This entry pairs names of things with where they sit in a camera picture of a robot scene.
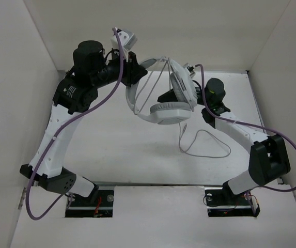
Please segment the white grey headphones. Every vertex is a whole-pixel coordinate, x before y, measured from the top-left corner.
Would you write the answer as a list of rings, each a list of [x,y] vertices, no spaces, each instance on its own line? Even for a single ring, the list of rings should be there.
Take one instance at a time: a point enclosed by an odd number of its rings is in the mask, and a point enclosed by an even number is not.
[[[193,79],[190,78],[183,66],[173,59],[165,56],[154,57],[145,59],[139,64],[147,69],[162,61],[170,68],[169,79],[178,102],[157,103],[150,107],[149,115],[144,115],[136,106],[137,84],[126,87],[126,101],[130,110],[140,119],[159,125],[173,125],[189,119],[191,113],[194,112],[194,108],[197,106],[196,90]]]

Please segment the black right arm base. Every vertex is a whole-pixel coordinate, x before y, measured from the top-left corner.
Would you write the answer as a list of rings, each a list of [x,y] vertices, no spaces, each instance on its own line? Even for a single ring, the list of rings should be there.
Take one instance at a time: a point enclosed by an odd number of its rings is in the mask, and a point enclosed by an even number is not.
[[[245,192],[228,196],[222,188],[205,188],[203,203],[210,218],[258,217],[260,205],[256,196]]]

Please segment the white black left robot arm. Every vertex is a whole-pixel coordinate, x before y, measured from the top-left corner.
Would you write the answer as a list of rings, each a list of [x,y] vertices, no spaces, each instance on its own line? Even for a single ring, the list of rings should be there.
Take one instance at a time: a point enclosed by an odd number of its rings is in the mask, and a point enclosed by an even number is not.
[[[78,176],[63,166],[64,157],[72,136],[93,101],[98,89],[118,80],[126,86],[136,84],[147,70],[137,62],[132,47],[123,44],[125,59],[120,61],[113,45],[111,60],[106,60],[103,45],[98,41],[81,42],[73,52],[73,67],[58,84],[53,97],[49,124],[40,147],[30,163],[20,168],[20,174],[33,178],[46,191],[72,193],[85,204],[92,205],[98,199],[98,186]]]

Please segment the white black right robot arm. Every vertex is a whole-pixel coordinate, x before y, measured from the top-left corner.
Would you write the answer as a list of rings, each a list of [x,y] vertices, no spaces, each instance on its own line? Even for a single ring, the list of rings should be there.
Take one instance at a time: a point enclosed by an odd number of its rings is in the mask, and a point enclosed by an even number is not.
[[[241,194],[290,172],[290,163],[284,138],[270,136],[262,127],[240,121],[223,103],[224,83],[211,78],[206,85],[195,87],[197,104],[203,105],[202,117],[214,129],[221,131],[240,144],[250,155],[248,169],[223,184],[222,198],[232,204]]]

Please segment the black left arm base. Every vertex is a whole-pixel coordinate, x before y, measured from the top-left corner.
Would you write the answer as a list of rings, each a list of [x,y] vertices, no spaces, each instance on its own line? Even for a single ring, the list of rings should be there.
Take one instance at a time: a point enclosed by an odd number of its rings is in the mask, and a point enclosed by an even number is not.
[[[97,197],[93,203],[89,203],[83,197],[74,194],[67,195],[65,210],[66,218],[112,218],[114,189],[112,185],[101,185]]]

